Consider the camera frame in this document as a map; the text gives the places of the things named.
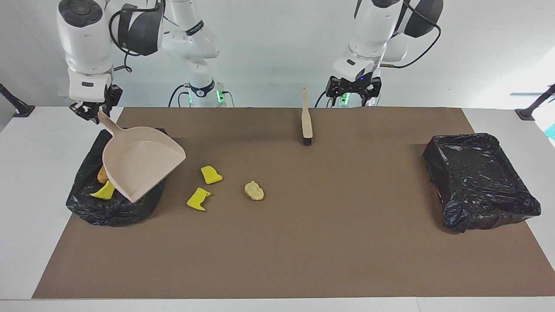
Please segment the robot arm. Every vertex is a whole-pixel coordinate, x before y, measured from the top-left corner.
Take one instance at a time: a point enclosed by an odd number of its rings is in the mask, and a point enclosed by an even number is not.
[[[358,93],[363,106],[377,97],[382,61],[403,60],[406,36],[418,38],[430,33],[434,28],[430,22],[437,23],[442,10],[443,0],[358,0],[354,35],[334,64],[339,78],[330,77],[326,95],[335,103],[343,94]]]
[[[209,88],[213,79],[204,59],[218,56],[219,48],[214,34],[204,27],[193,0],[146,3],[146,7],[139,7],[145,5],[145,0],[60,1],[58,33],[68,65],[69,96],[77,101],[70,108],[80,117],[98,123],[99,107],[109,113],[122,95],[123,91],[112,84],[112,43],[127,58],[153,54],[163,45],[163,38],[167,39],[170,42],[164,45],[164,50],[186,62],[191,86],[206,91],[203,99],[217,102],[217,95],[209,96],[214,89]],[[166,10],[182,26],[182,31],[164,35],[162,21]],[[195,64],[191,65],[190,60],[195,60]]]

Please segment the trash bag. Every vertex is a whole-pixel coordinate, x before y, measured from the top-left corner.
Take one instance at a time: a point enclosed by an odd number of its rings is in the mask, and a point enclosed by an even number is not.
[[[90,196],[104,186],[97,181],[97,174],[102,167],[102,152],[111,138],[112,135],[106,130],[98,134],[77,171],[65,205],[90,224],[118,227],[137,223],[152,214],[164,191],[165,179],[135,204],[123,197],[118,190],[114,191],[111,200]]]
[[[453,231],[493,229],[541,214],[490,134],[435,136],[423,156],[444,206],[443,225]]]

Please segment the white wall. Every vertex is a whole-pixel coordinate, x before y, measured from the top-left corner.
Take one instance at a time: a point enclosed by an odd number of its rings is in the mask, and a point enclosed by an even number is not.
[[[62,105],[56,94],[66,88],[67,78],[54,18],[58,0],[4,3],[0,81],[29,104]],[[355,4],[198,0],[207,27],[220,39],[221,55],[209,61],[215,77],[240,106],[298,106],[303,85],[314,101],[349,41]],[[520,91],[518,80],[528,79],[555,46],[555,33],[548,31],[555,18],[551,5],[548,0],[446,0],[442,38],[414,66],[382,71],[380,105],[526,105],[506,99]],[[407,59],[434,37],[410,40]],[[114,64],[121,64],[123,55],[115,47],[113,56]],[[122,105],[164,106],[175,86],[186,81],[184,67],[163,52],[129,58],[129,65],[132,74],[115,74],[124,89]]]

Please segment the black cable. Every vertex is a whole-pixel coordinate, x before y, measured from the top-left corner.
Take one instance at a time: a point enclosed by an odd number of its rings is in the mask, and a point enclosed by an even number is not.
[[[123,58],[123,65],[122,66],[117,66],[116,68],[114,68],[114,71],[120,71],[122,69],[125,69],[126,72],[128,73],[132,73],[133,72],[133,68],[127,66],[127,57],[129,56],[129,53],[125,54],[125,57]]]
[[[406,64],[406,65],[403,65],[403,66],[396,66],[396,65],[392,65],[392,64],[382,64],[382,65],[380,65],[380,67],[385,67],[385,68],[397,68],[397,69],[409,67],[410,65],[413,65],[414,63],[418,62],[424,55],[426,55],[426,53],[428,53],[428,51],[430,51],[430,50],[433,48],[433,46],[436,44],[436,42],[437,42],[437,41],[440,39],[440,37],[441,37],[441,27],[440,27],[437,23],[431,21],[430,19],[428,19],[428,18],[425,17],[424,15],[420,14],[420,12],[418,12],[418,11],[415,10],[413,7],[411,7],[411,5],[410,5],[406,0],[403,0],[403,3],[404,3],[404,4],[407,6],[407,8],[408,8],[409,10],[411,10],[413,13],[416,13],[416,14],[417,14],[418,16],[420,16],[423,20],[425,20],[426,22],[428,22],[430,25],[434,26],[434,27],[438,30],[437,37],[436,37],[436,39],[432,42],[432,44],[430,44],[430,46],[429,46],[422,54],[420,54],[419,57],[417,57],[414,61],[410,62],[409,64]]]
[[[320,97],[318,98],[318,100],[316,101],[316,105],[314,105],[314,108],[318,108],[318,103],[320,102],[320,100],[322,99],[322,97],[324,96],[324,94],[326,94],[326,92],[322,92],[322,94],[320,95]]]
[[[177,25],[174,21],[172,21],[171,19],[167,18],[166,16],[164,16],[164,19],[168,22],[170,22],[171,24],[177,26],[177,27],[181,27],[180,25]]]
[[[233,94],[229,91],[222,91],[222,94],[229,94],[229,96],[231,97],[231,105],[235,107],[235,102],[233,101]]]
[[[184,92],[179,93],[179,95],[177,96],[177,105],[178,105],[179,107],[181,107],[181,96],[182,96],[183,94],[189,95],[189,92],[184,91]]]
[[[184,85],[184,84],[180,84],[180,85],[173,91],[173,93],[171,94],[171,97],[170,97],[170,102],[168,102],[168,107],[171,107],[171,102],[173,101],[173,98],[175,97],[175,94],[176,94],[177,91],[179,91],[179,89],[181,89],[181,88],[185,88],[185,85]]]
[[[166,12],[166,0],[160,0],[160,3],[163,5],[163,7],[164,7],[163,10],[164,10],[164,13],[165,13]],[[157,10],[156,4],[154,5],[153,8],[150,8],[150,9],[133,9],[133,12],[155,12]],[[131,67],[127,66],[127,57],[128,56],[137,57],[137,56],[141,56],[141,54],[131,53],[131,50],[129,50],[129,49],[124,50],[122,48],[122,46],[120,46],[120,44],[115,40],[114,32],[112,31],[112,24],[114,23],[115,18],[118,17],[119,15],[121,15],[121,13],[122,13],[122,10],[119,10],[119,11],[115,12],[114,15],[112,15],[112,17],[110,18],[110,21],[108,22],[108,32],[110,33],[110,38],[114,42],[115,46],[118,47],[118,49],[120,49],[123,53],[125,53],[125,57],[123,58],[123,65],[114,68],[114,71],[117,72],[121,69],[125,69],[128,73],[131,73],[131,72],[133,72],[133,69]]]
[[[550,100],[549,102],[544,102],[544,103],[542,103],[540,106],[538,106],[538,108],[544,107],[545,105],[547,105],[547,104],[553,102],[554,100],[555,100],[555,99],[552,99],[552,100]]]

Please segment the yellow sponge piece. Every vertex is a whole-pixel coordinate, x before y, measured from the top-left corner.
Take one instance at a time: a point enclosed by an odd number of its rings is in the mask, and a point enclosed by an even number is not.
[[[206,211],[200,204],[208,197],[212,195],[209,191],[204,190],[202,188],[196,189],[195,194],[187,200],[187,206],[195,208],[196,210]]]
[[[114,195],[114,191],[115,191],[114,184],[112,184],[112,182],[108,180],[106,181],[106,184],[98,192],[91,194],[90,196],[100,198],[100,199],[105,199],[105,200],[111,200],[112,195]]]
[[[220,182],[224,179],[224,177],[219,175],[218,172],[216,172],[216,169],[214,169],[212,166],[200,168],[200,171],[203,173],[204,180],[209,185]]]

